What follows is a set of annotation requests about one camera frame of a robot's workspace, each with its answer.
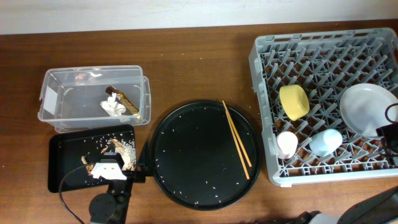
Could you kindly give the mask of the food scraps with rice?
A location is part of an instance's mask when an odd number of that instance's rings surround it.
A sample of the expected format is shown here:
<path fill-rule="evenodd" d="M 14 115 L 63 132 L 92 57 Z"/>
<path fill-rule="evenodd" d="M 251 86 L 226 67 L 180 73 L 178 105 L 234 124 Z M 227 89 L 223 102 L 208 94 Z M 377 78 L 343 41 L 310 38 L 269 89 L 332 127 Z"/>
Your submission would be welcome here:
<path fill-rule="evenodd" d="M 134 171 L 136 169 L 136 143 L 133 133 L 105 134 L 91 137 L 89 140 L 92 140 L 94 146 L 89 147 L 89 141 L 83 141 L 88 152 L 79 156 L 82 164 L 99 162 L 100 157 L 107 152 L 108 145 L 113 142 L 116 145 L 116 152 L 120 153 L 124 161 L 122 170 Z"/>

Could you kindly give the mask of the white tissue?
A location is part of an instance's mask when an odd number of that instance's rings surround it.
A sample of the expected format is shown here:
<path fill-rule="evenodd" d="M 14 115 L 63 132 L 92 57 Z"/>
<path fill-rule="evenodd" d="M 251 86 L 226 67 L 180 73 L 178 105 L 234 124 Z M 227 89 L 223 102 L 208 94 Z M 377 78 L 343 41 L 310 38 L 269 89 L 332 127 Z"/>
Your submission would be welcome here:
<path fill-rule="evenodd" d="M 118 103 L 117 99 L 118 99 L 117 94 L 112 93 L 111 96 L 109 96 L 106 101 L 102 101 L 100 103 L 100 106 L 110 116 L 122 116 L 123 113 L 126 112 L 126 107 L 123 104 Z"/>

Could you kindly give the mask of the grey plate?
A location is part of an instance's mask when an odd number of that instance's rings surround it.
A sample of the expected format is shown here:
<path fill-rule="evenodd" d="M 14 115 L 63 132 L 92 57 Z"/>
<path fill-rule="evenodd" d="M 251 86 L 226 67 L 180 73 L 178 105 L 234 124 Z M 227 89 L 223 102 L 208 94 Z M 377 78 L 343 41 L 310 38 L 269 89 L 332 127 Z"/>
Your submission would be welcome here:
<path fill-rule="evenodd" d="M 379 139 L 376 129 L 397 121 L 397 97 L 387 89 L 360 83 L 349 87 L 340 99 L 340 113 L 345 125 L 356 134 L 369 139 Z"/>

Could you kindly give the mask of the gold snack wrapper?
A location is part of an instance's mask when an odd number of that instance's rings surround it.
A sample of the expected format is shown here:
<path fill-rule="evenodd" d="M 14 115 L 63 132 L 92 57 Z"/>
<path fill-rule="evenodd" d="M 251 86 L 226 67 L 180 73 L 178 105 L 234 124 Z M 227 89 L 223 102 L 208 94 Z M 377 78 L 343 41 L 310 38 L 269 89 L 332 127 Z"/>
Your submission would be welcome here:
<path fill-rule="evenodd" d="M 127 96 L 113 86 L 108 86 L 105 92 L 109 95 L 116 94 L 117 101 L 122 104 L 132 115 L 139 114 L 139 110 L 131 103 Z"/>

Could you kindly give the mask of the blue cup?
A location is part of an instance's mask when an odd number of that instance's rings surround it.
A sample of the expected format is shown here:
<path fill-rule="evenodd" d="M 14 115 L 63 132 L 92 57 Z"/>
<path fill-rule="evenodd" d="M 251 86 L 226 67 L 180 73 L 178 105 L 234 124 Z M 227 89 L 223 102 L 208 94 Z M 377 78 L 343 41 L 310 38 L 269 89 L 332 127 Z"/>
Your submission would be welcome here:
<path fill-rule="evenodd" d="M 309 146 L 319 157 L 325 157 L 337 150 L 343 142 L 341 133 L 335 129 L 326 129 L 312 136 Z"/>

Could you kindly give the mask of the wooden chopstick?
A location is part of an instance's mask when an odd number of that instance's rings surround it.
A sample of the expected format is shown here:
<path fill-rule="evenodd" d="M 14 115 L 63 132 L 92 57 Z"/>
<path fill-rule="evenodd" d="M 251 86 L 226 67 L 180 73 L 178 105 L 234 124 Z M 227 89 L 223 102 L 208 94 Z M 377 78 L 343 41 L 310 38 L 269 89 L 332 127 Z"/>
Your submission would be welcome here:
<path fill-rule="evenodd" d="M 222 100 L 221 102 L 222 102 L 222 104 L 224 106 L 224 109 L 225 109 L 226 117 L 228 119 L 228 123 L 229 123 L 230 129 L 231 129 L 231 133 L 233 135 L 233 139 L 234 139 L 234 141 L 236 143 L 238 154 L 240 155 L 241 159 L 248 164 L 249 167 L 252 167 L 252 163 L 251 163 L 251 161 L 249 159 L 249 156 L 248 156 L 248 154 L 246 152 L 246 149 L 245 149 L 243 141 L 241 140 L 241 137 L 240 137 L 240 135 L 238 133 L 238 130 L 237 130 L 237 128 L 236 128 L 236 126 L 235 126 L 235 124 L 233 122 L 233 119 L 231 117 L 229 109 L 228 109 L 226 103 L 224 102 L 224 100 Z"/>
<path fill-rule="evenodd" d="M 233 121 L 232 121 L 232 119 L 231 119 L 231 116 L 230 116 L 228 110 L 226 110 L 225 113 L 226 113 L 226 117 L 227 117 L 227 119 L 228 119 L 228 123 L 229 123 L 229 127 L 230 127 L 230 130 L 231 130 L 231 134 L 232 134 L 233 139 L 234 139 L 234 143 L 235 143 L 235 146 L 236 146 L 236 150 L 237 150 L 237 152 L 238 152 L 238 156 L 239 156 L 239 159 L 240 159 L 240 162 L 241 162 L 243 171 L 244 171 L 244 175 L 245 175 L 246 179 L 249 180 L 250 177 L 249 177 L 248 170 L 247 170 L 247 168 L 246 168 L 246 165 L 245 165 L 245 162 L 244 162 L 244 159 L 243 159 L 243 156 L 242 156 L 240 147 L 239 147 L 238 135 L 236 134 L 236 128 L 233 127 Z"/>

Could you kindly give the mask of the pink cup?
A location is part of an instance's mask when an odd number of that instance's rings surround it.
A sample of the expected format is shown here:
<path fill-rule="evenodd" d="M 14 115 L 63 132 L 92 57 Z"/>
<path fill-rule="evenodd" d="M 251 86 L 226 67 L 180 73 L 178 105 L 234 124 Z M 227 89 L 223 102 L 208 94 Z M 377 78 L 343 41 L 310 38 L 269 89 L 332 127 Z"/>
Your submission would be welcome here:
<path fill-rule="evenodd" d="M 279 159 L 290 159 L 296 152 L 298 146 L 297 136 L 290 131 L 281 132 L 277 138 L 277 149 Z"/>

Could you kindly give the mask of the yellow bowl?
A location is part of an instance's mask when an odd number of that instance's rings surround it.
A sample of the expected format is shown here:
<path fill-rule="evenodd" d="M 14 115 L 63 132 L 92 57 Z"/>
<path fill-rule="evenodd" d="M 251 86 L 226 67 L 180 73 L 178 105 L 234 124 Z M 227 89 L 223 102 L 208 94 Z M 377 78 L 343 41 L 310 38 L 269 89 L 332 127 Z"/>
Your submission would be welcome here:
<path fill-rule="evenodd" d="M 292 121 L 302 118 L 310 111 L 307 94 L 300 85 L 282 86 L 279 97 L 286 115 Z"/>

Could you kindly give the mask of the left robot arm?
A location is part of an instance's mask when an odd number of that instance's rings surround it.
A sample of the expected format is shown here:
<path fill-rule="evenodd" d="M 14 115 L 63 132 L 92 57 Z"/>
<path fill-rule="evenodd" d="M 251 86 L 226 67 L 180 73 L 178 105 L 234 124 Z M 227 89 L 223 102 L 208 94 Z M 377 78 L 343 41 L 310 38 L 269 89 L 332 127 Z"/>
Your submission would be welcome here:
<path fill-rule="evenodd" d="M 91 174 L 95 179 L 109 182 L 105 193 L 95 196 L 89 206 L 90 223 L 125 223 L 132 186 L 144 183 L 149 171 L 148 143 L 144 144 L 138 158 L 139 170 L 123 171 L 123 159 L 117 152 L 106 152 L 94 165 Z"/>

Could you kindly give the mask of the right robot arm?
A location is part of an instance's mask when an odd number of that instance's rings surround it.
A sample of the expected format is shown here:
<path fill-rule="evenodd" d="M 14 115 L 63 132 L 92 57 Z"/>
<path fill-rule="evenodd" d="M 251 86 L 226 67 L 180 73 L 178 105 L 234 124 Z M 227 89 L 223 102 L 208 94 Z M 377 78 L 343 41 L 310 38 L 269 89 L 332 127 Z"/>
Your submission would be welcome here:
<path fill-rule="evenodd" d="M 390 156 L 397 156 L 397 123 L 376 129 L 382 145 Z M 304 212 L 294 223 L 392 223 L 397 221 L 397 187 L 379 193 L 349 208 L 341 217 L 319 211 Z"/>

